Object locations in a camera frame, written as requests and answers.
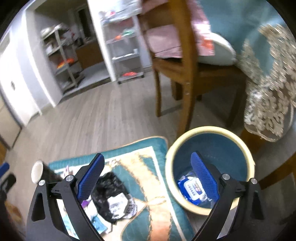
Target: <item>wooden chair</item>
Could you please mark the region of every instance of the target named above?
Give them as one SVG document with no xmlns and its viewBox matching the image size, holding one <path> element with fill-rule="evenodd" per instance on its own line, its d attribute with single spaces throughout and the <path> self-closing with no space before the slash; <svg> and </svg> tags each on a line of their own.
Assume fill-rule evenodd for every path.
<svg viewBox="0 0 296 241">
<path fill-rule="evenodd" d="M 264 145 L 264 143 L 266 143 L 266 140 L 249 133 L 246 129 L 243 130 L 240 138 L 244 141 L 252 154 L 255 154 Z M 280 167 L 267 175 L 265 178 L 261 179 L 259 181 L 259 185 L 263 190 L 284 179 L 290 173 L 293 173 L 296 183 L 296 152 Z"/>
<path fill-rule="evenodd" d="M 294 180 L 296 183 L 296 153 L 294 153 L 284 164 L 282 164 L 272 173 L 267 175 L 265 178 L 261 179 L 259 181 L 259 185 L 263 190 L 284 179 L 290 173 L 293 173 Z"/>
<path fill-rule="evenodd" d="M 239 88 L 226 123 L 230 126 L 244 96 L 246 76 L 236 66 L 198 64 L 198 52 L 186 1 L 169 0 L 145 14 L 138 15 L 138 18 L 144 35 L 148 29 L 174 24 L 183 51 L 182 59 L 161 59 L 155 57 L 150 51 L 156 86 L 156 116 L 161 116 L 159 80 L 159 72 L 161 72 L 172 80 L 173 92 L 174 83 L 182 86 L 183 109 L 177 137 L 189 130 L 196 97 L 201 99 L 202 94 L 221 86 L 237 85 Z"/>
</svg>

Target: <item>pink cushion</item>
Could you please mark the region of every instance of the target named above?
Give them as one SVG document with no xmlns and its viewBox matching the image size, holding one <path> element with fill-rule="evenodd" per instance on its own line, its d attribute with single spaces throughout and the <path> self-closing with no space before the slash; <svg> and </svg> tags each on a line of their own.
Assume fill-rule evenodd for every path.
<svg viewBox="0 0 296 241">
<path fill-rule="evenodd" d="M 148 0 L 143 3 L 143 13 L 166 3 L 167 0 Z M 203 9 L 195 0 L 186 0 L 191 13 L 191 26 L 195 34 L 196 47 L 201 56 L 213 56 L 214 45 L 210 38 L 210 23 Z M 165 25 L 152 28 L 146 32 L 146 41 L 156 57 L 159 58 L 182 58 L 182 48 L 177 30 L 174 25 Z"/>
</svg>

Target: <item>chair leg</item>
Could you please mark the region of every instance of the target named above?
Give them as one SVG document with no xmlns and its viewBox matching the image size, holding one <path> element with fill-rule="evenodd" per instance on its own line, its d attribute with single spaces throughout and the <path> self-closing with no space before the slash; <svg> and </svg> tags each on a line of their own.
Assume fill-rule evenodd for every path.
<svg viewBox="0 0 296 241">
<path fill-rule="evenodd" d="M 183 88 L 182 85 L 171 80 L 170 86 L 172 88 L 172 96 L 175 100 L 181 100 L 183 98 Z"/>
<path fill-rule="evenodd" d="M 262 139 L 260 136 L 252 134 L 244 129 L 240 135 L 240 139 L 247 145 L 250 152 L 255 154 L 259 149 L 266 143 L 266 140 Z"/>
<path fill-rule="evenodd" d="M 181 111 L 181 118 L 177 132 L 177 138 L 189 130 L 194 104 L 195 95 L 192 92 L 183 93 L 183 108 Z"/>
<path fill-rule="evenodd" d="M 239 110 L 240 104 L 242 102 L 243 99 L 246 99 L 246 94 L 245 94 L 245 85 L 239 86 L 237 89 L 237 92 L 235 94 L 235 98 L 230 110 L 230 114 L 229 117 L 226 121 L 226 127 L 231 127 L 231 125 L 233 124 L 233 121 L 237 115 L 237 112 Z"/>
<path fill-rule="evenodd" d="M 261 189 L 265 189 L 293 173 L 296 181 L 296 153 L 294 153 L 284 164 L 274 170 L 267 177 L 259 181 Z"/>
<path fill-rule="evenodd" d="M 202 95 L 198 95 L 198 96 L 196 96 L 196 100 L 197 100 L 197 101 L 202 101 Z"/>
<path fill-rule="evenodd" d="M 155 88 L 156 88 L 156 116 L 161 116 L 161 89 L 160 89 L 160 80 L 159 73 L 156 70 L 153 70 L 154 79 L 155 79 Z"/>
</svg>

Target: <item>white pillow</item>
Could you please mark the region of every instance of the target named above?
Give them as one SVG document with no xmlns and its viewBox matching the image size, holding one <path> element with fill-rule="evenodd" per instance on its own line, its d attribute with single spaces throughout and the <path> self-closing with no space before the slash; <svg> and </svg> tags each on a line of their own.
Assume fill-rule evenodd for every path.
<svg viewBox="0 0 296 241">
<path fill-rule="evenodd" d="M 198 56 L 198 62 L 203 64 L 228 66 L 236 62 L 236 53 L 231 44 L 222 36 L 211 33 L 213 40 L 215 55 L 214 56 Z"/>
</svg>

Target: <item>blue gripper pad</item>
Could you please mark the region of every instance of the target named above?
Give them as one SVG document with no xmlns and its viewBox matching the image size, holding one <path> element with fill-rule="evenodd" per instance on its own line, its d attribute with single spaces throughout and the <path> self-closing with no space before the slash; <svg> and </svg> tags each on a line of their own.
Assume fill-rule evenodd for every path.
<svg viewBox="0 0 296 241">
<path fill-rule="evenodd" d="M 219 199 L 217 182 L 196 152 L 191 154 L 190 162 L 196 176 L 199 178 L 202 184 L 206 195 L 208 198 L 213 199 L 213 201 L 216 202 Z"/>
<path fill-rule="evenodd" d="M 88 169 L 81 180 L 79 181 L 78 179 L 79 183 L 77 185 L 77 199 L 80 202 L 89 198 L 93 188 L 96 185 L 96 182 L 100 177 L 101 172 L 104 169 L 104 166 L 104 156 L 101 153 L 98 153 L 88 166 L 80 168 L 78 173 L 83 171 L 83 168 Z"/>
<path fill-rule="evenodd" d="M 7 162 L 0 165 L 0 178 L 9 170 L 9 164 Z"/>
</svg>

